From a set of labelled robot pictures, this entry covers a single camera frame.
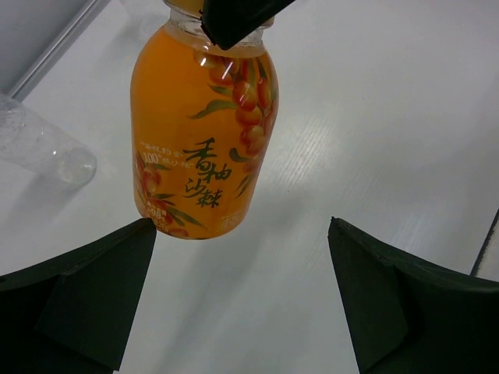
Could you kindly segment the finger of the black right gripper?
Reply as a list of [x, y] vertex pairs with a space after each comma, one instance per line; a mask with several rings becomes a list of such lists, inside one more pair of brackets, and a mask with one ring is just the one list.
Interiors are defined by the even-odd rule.
[[273, 18], [293, 0], [208, 0], [200, 10], [201, 28], [213, 45], [228, 50]]

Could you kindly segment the orange juice bottle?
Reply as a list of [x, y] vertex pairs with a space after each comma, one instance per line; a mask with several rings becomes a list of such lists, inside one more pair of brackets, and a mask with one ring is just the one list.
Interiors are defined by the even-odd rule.
[[159, 231], [192, 240], [244, 219], [279, 102], [262, 29], [222, 50], [202, 29], [202, 6], [168, 3], [130, 85], [136, 207]]

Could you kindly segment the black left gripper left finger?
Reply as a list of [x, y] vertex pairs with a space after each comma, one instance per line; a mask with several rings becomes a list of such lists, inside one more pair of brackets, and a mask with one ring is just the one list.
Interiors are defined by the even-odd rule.
[[1, 277], [3, 373], [119, 371], [157, 231], [142, 218]]

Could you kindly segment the clear bottle without label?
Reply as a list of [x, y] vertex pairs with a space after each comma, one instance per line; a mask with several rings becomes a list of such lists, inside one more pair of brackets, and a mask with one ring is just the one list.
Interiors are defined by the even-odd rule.
[[58, 126], [21, 102], [1, 95], [1, 159], [69, 189], [89, 183], [96, 156]]

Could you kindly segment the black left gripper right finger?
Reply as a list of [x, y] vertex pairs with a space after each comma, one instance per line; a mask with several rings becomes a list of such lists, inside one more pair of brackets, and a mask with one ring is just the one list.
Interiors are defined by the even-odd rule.
[[328, 242], [361, 373], [496, 373], [498, 284], [428, 262], [340, 218]]

